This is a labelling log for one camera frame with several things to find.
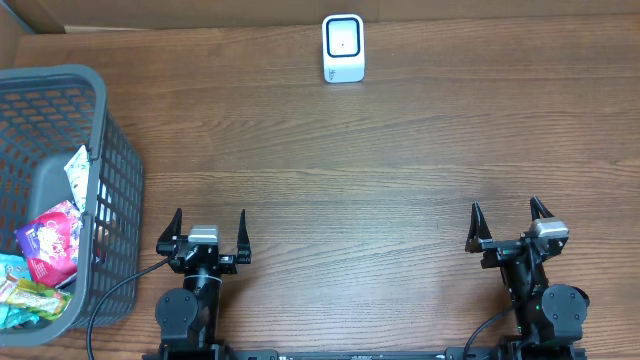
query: basket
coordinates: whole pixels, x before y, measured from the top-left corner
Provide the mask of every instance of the basket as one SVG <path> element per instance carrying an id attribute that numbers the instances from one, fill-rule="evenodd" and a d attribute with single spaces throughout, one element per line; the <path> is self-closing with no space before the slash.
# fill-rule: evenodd
<path id="1" fill-rule="evenodd" d="M 13 231 L 73 200 L 64 165 L 81 145 L 91 162 L 74 297 L 56 321 L 0 331 L 2 346 L 35 346 L 86 327 L 98 299 L 138 263 L 144 169 L 107 111 L 100 76 L 81 65 L 0 71 L 0 252 L 21 255 Z M 136 284 L 114 293 L 96 325 L 128 315 Z"/>

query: candy wrapper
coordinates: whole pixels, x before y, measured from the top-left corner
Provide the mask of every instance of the candy wrapper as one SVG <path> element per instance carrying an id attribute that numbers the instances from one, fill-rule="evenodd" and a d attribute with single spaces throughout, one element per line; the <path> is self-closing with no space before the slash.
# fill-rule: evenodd
<path id="1" fill-rule="evenodd" d="M 0 278 L 0 303 L 16 306 L 47 320 L 56 320 L 69 305 L 72 295 L 64 291 L 18 279 Z"/>
<path id="2" fill-rule="evenodd" d="M 89 184 L 89 156 L 84 145 L 64 166 L 64 171 L 69 178 L 73 199 L 80 212 L 83 213 L 87 206 L 87 186 Z"/>
<path id="3" fill-rule="evenodd" d="M 35 282 L 57 287 L 74 278 L 81 228 L 80 212 L 64 201 L 15 231 Z"/>
<path id="4" fill-rule="evenodd" d="M 31 280 L 29 267 L 24 258 L 0 254 L 0 278 L 11 273 L 16 278 Z M 27 321 L 38 322 L 40 317 L 16 306 L 0 304 L 0 329 L 8 329 Z"/>

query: teal package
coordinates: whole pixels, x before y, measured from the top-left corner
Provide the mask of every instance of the teal package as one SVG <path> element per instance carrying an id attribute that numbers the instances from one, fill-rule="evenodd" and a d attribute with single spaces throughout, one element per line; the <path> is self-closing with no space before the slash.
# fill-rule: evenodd
<path id="1" fill-rule="evenodd" d="M 29 266 L 21 256 L 0 254 L 0 277 L 11 275 L 31 280 Z M 15 306 L 0 304 L 0 329 L 11 328 L 27 321 L 38 322 L 40 317 Z"/>

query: pink snack bag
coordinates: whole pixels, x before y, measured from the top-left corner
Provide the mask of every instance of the pink snack bag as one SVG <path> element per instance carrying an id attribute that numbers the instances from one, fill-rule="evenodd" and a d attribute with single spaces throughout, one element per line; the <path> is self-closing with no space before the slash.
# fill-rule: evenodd
<path id="1" fill-rule="evenodd" d="M 35 282 L 56 287 L 73 279 L 81 228 L 80 211 L 64 201 L 15 231 Z"/>

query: gray plastic basket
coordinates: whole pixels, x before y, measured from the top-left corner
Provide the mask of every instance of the gray plastic basket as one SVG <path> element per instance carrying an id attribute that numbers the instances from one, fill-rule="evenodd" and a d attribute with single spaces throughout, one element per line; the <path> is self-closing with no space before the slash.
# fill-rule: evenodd
<path id="1" fill-rule="evenodd" d="M 107 111 L 100 76 L 81 65 L 0 71 L 0 252 L 21 254 L 13 231 L 63 200 L 73 200 L 63 166 L 87 145 L 91 167 L 82 214 L 74 293 L 56 321 L 0 331 L 0 346 L 35 346 L 86 327 L 97 300 L 136 271 L 144 170 Z M 114 293 L 96 325 L 135 306 L 136 284 Z"/>

